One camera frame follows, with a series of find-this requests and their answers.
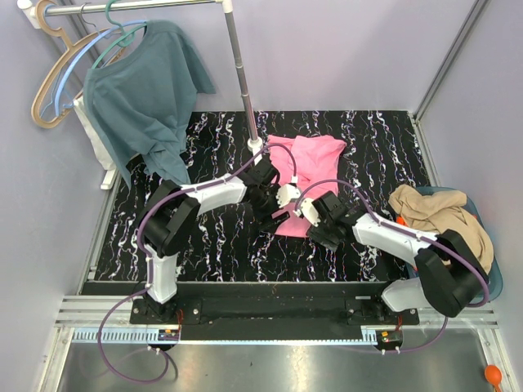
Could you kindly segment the pink t-shirt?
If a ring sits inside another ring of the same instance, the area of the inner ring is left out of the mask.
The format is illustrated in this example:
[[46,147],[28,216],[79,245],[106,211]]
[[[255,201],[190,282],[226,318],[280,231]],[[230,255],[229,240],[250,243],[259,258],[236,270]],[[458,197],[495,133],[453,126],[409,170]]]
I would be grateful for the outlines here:
[[344,140],[332,136],[269,136],[268,142],[286,146],[285,149],[278,146],[270,149],[270,161],[279,171],[280,185],[289,183],[291,176],[296,174],[300,190],[318,181],[327,181],[307,192],[308,198],[316,199],[328,191],[338,192],[337,184],[330,180],[337,178],[339,158],[346,148]]

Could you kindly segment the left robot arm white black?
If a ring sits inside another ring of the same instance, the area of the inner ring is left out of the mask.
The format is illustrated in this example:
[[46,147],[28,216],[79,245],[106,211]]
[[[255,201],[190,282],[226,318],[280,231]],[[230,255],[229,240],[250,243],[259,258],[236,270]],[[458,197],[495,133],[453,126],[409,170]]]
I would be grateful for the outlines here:
[[247,203],[259,230],[273,234],[290,217],[284,208],[300,195],[295,167],[289,183],[280,185],[280,179],[278,169],[264,158],[214,180],[195,185],[166,180],[156,189],[139,215],[136,238],[146,254],[144,300],[155,321],[168,323],[176,315],[177,257],[198,217],[219,207]]

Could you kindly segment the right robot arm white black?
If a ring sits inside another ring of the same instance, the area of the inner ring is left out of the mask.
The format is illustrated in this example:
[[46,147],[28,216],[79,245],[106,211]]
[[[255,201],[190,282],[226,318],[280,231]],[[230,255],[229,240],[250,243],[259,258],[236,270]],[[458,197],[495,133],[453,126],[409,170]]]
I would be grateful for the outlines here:
[[463,237],[447,229],[433,234],[387,220],[366,207],[349,208],[334,193],[305,198],[300,212],[311,226],[307,236],[333,251],[354,240],[402,260],[417,275],[389,283],[371,303],[379,323],[400,312],[431,307],[448,318],[489,297],[489,277]]

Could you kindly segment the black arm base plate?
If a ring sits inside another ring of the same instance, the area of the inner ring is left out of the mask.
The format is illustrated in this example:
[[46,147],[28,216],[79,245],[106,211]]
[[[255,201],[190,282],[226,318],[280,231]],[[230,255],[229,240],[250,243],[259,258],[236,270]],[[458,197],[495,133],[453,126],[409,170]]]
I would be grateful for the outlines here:
[[179,282],[176,313],[152,314],[141,283],[88,283],[59,320],[78,328],[175,329],[184,344],[372,345],[376,330],[420,323],[381,301],[386,282]]

